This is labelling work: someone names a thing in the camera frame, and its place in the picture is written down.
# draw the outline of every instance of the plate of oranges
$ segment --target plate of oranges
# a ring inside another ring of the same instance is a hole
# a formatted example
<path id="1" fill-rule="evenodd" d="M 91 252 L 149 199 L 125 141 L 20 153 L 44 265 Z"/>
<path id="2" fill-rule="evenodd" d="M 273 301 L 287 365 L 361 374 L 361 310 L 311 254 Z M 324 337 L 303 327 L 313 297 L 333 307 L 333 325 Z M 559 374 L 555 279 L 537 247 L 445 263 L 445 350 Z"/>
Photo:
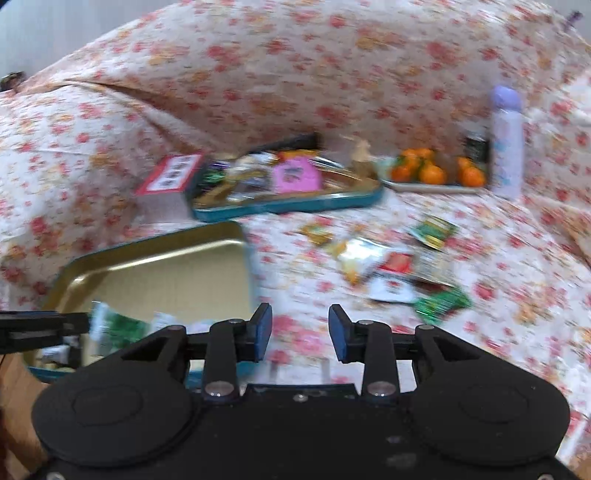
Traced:
<path id="1" fill-rule="evenodd" d="M 399 192 L 480 193 L 485 172 L 469 158 L 450 160 L 431 148 L 409 148 L 381 169 L 382 181 Z"/>

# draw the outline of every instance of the red and white box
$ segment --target red and white box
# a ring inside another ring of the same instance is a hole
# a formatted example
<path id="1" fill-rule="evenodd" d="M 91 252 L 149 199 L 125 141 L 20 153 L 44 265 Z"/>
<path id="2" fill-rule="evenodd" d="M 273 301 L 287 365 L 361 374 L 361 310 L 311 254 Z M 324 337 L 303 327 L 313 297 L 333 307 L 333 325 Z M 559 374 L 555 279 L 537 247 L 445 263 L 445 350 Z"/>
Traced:
<path id="1" fill-rule="evenodd" d="M 176 223 L 192 220 L 197 172 L 205 155 L 169 155 L 163 158 L 135 191 L 144 223 Z"/>

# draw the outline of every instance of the purple cap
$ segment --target purple cap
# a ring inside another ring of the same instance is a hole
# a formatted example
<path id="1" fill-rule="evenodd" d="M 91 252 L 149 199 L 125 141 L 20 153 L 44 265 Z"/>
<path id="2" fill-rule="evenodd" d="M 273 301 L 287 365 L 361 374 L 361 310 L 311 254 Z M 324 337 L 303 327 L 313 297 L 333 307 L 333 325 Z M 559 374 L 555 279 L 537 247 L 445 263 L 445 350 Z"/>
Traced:
<path id="1" fill-rule="evenodd" d="M 492 107 L 521 112 L 521 97 L 516 90 L 498 85 L 492 89 Z"/>

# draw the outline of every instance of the wooden floor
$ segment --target wooden floor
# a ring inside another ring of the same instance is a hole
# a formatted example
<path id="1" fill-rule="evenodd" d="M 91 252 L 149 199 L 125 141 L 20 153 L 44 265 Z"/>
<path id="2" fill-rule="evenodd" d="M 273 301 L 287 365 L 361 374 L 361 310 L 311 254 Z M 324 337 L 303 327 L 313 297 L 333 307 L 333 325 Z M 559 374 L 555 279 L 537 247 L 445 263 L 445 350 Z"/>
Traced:
<path id="1" fill-rule="evenodd" d="M 31 425 L 31 407 L 45 385 L 29 373 L 19 355 L 0 356 L 0 382 L 0 404 L 8 448 L 13 454 L 7 460 L 7 468 L 14 480 L 21 480 L 45 458 Z M 591 459 L 580 466 L 577 474 L 583 480 L 591 480 Z"/>

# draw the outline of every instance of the black robotic gripper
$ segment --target black robotic gripper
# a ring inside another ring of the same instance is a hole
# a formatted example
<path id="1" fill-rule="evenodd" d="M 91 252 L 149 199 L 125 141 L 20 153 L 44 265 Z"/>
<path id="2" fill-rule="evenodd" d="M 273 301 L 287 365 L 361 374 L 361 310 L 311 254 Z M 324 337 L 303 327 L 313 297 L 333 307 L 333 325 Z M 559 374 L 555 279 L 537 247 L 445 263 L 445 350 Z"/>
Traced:
<path id="1" fill-rule="evenodd" d="M 555 459 L 569 425 L 550 383 L 431 325 L 414 335 L 329 309 L 354 385 L 253 385 L 236 363 L 263 359 L 272 310 L 209 333 L 170 326 L 45 389 L 33 425 L 49 460 L 30 480 L 252 478 L 400 480 L 576 479 Z M 87 332 L 88 316 L 0 312 L 0 353 Z M 187 390 L 192 359 L 203 388 Z M 417 388 L 400 393 L 396 360 Z"/>

